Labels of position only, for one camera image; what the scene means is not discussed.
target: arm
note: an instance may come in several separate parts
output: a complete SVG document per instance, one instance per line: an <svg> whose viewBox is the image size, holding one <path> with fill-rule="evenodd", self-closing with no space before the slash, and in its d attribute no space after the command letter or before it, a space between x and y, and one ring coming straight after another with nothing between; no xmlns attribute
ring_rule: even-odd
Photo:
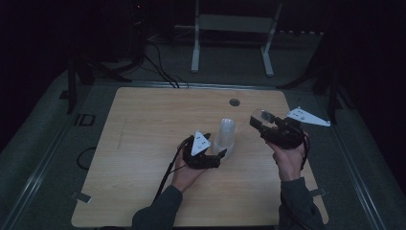
<svg viewBox="0 0 406 230"><path fill-rule="evenodd" d="M280 229L325 229L319 209L301 177L304 145L282 149L270 142L266 144L275 152L273 157L281 179Z"/></svg>
<svg viewBox="0 0 406 230"><path fill-rule="evenodd" d="M182 203L183 193L206 170L194 170L185 166L183 151L176 158L171 184L149 206L138 211L132 219L133 230L166 230L172 229L176 213Z"/></svg>

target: table top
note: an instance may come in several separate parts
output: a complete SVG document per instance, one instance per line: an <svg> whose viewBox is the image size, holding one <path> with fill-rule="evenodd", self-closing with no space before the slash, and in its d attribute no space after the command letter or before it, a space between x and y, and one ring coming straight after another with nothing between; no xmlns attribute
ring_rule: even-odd
<svg viewBox="0 0 406 230"><path fill-rule="evenodd" d="M223 118L236 123L233 154L184 193L174 225L277 225L281 182L273 151L249 125L257 108L281 118L289 111L280 91L120 88L81 191L92 199L78 201L73 225L130 226L154 199L177 146L197 130L210 132L213 141ZM308 163L302 176L309 190L317 188ZM327 223L322 198L314 202Z"/></svg>

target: white table leg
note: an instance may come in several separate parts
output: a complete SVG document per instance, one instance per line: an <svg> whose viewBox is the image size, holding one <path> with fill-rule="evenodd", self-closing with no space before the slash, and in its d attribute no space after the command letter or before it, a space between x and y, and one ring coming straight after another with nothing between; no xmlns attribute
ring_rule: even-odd
<svg viewBox="0 0 406 230"><path fill-rule="evenodd" d="M199 71L199 56L200 56L200 43L199 43L199 0L195 0L195 17L194 17L194 47L192 55L192 73Z"/></svg>
<svg viewBox="0 0 406 230"><path fill-rule="evenodd" d="M274 20L272 21L269 33L268 33L268 40L266 41L265 46L260 47L260 52L262 54L263 66L265 67L265 73L267 77L274 76L274 70L272 69L271 59L269 57L269 48L271 47L272 39L274 38L274 34L277 28L278 19L280 17L282 10L282 3L278 5Z"/></svg>

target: hand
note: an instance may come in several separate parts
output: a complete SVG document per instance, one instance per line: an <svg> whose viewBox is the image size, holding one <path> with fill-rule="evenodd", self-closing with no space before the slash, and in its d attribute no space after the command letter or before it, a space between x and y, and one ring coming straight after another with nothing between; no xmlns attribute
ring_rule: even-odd
<svg viewBox="0 0 406 230"><path fill-rule="evenodd" d="M206 170L195 170L187 166L183 160L183 149L181 149L175 161L175 169L180 167L182 168L174 172L171 185L184 193Z"/></svg>
<svg viewBox="0 0 406 230"><path fill-rule="evenodd" d="M301 144L295 149L282 149L271 142L265 141L265 143L275 152L272 156L278 164L281 181L299 179L305 156L305 145Z"/></svg>

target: transparent cup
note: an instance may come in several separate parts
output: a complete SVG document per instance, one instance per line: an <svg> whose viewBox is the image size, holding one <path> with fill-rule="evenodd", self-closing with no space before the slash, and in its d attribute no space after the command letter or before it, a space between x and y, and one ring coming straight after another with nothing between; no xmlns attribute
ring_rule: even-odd
<svg viewBox="0 0 406 230"><path fill-rule="evenodd" d="M232 119L224 118L221 120L218 133L214 138L213 153L218 154L224 149L227 149L225 156L221 159L222 162L230 158L234 150L234 142L236 136L236 124Z"/></svg>

